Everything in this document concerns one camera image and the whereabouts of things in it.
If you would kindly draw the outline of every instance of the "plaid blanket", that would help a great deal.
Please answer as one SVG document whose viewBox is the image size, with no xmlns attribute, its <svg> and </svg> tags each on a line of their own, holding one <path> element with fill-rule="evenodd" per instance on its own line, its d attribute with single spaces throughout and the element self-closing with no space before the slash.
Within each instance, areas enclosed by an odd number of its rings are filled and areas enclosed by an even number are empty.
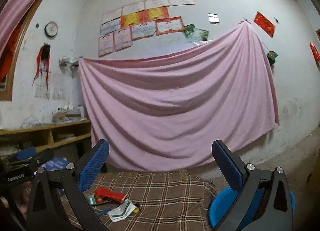
<svg viewBox="0 0 320 231">
<path fill-rule="evenodd" d="M 100 217 L 110 231 L 210 231 L 207 211 L 217 194 L 213 183 L 179 170 L 166 173 L 122 172 L 100 174 L 85 195 L 102 186 L 128 194 L 140 212 L 113 223 Z M 80 227 L 66 198 L 62 199 L 71 223 Z M 96 213 L 110 205 L 94 207 Z"/>
</svg>

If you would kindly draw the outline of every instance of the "wooden desk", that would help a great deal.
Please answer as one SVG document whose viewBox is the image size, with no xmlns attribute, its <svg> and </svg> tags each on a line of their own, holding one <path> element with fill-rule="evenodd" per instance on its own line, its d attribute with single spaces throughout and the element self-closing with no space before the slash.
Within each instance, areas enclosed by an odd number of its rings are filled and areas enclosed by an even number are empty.
<svg viewBox="0 0 320 231">
<path fill-rule="evenodd" d="M 75 136 L 58 140 L 58 134 L 72 133 Z M 90 120 L 80 122 L 52 124 L 39 127 L 20 128 L 14 130 L 0 130 L 0 136 L 8 137 L 12 142 L 31 142 L 37 152 L 46 148 L 55 148 L 74 142 L 80 142 L 91 137 Z"/>
</svg>

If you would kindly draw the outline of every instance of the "green poster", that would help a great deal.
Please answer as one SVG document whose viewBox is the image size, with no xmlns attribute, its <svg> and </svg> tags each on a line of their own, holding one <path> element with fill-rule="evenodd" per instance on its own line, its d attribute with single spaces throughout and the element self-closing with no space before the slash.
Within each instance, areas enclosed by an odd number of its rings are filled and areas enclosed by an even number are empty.
<svg viewBox="0 0 320 231">
<path fill-rule="evenodd" d="M 194 24 L 186 25 L 184 30 L 185 37 L 189 42 L 207 41 L 209 37 L 209 31 L 196 28 Z"/>
</svg>

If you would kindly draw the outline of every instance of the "clock face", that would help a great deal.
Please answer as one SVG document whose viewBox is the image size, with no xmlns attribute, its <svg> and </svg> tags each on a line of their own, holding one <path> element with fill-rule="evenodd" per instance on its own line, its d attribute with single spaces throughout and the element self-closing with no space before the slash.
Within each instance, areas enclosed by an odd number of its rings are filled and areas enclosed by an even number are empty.
<svg viewBox="0 0 320 231">
<path fill-rule="evenodd" d="M 58 25 L 51 21 L 45 26 L 44 32 L 48 37 L 54 37 L 58 33 Z"/>
</svg>

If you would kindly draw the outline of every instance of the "pink bed sheet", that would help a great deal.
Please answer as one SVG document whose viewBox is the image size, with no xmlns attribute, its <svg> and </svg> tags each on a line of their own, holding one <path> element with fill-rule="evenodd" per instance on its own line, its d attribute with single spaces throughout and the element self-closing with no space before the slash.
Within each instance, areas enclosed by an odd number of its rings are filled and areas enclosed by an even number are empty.
<svg viewBox="0 0 320 231">
<path fill-rule="evenodd" d="M 279 122 L 271 68 L 247 22 L 167 56 L 81 59 L 80 75 L 92 145 L 108 140 L 107 162 L 126 170 L 207 164 L 215 140 L 236 151 Z"/>
</svg>

